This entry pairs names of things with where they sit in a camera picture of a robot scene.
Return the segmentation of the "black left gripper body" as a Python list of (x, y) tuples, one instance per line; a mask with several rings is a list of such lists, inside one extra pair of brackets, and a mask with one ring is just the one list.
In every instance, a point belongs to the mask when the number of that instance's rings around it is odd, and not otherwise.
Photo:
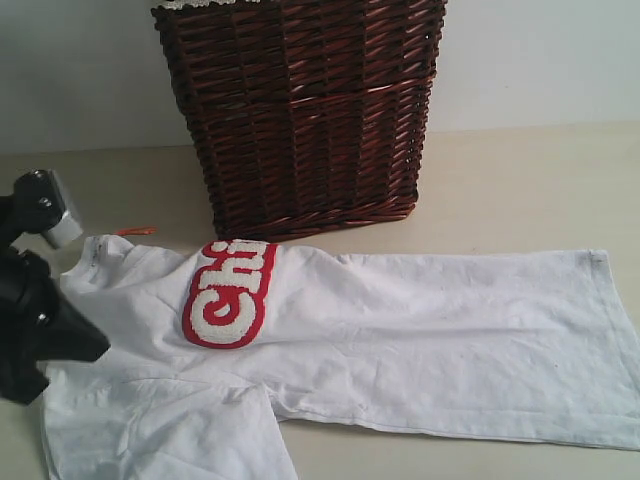
[(60, 293), (49, 263), (31, 250), (1, 254), (1, 357), (61, 360), (55, 330)]

